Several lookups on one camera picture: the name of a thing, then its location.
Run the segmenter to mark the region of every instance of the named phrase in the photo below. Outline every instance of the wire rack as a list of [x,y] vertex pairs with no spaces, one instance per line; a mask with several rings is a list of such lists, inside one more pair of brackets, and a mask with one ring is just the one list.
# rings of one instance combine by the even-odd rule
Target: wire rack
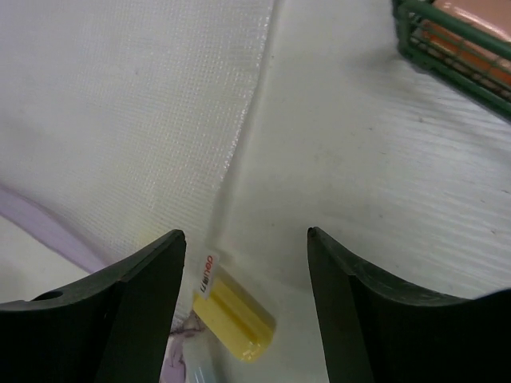
[[511,43],[433,6],[393,0],[399,52],[511,121]]

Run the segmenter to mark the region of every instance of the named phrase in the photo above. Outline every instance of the white fabric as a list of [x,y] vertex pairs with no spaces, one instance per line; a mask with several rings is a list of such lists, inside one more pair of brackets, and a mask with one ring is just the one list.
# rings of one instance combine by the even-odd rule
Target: white fabric
[[178,319],[272,3],[0,3],[0,184],[53,212],[107,263],[183,229]]

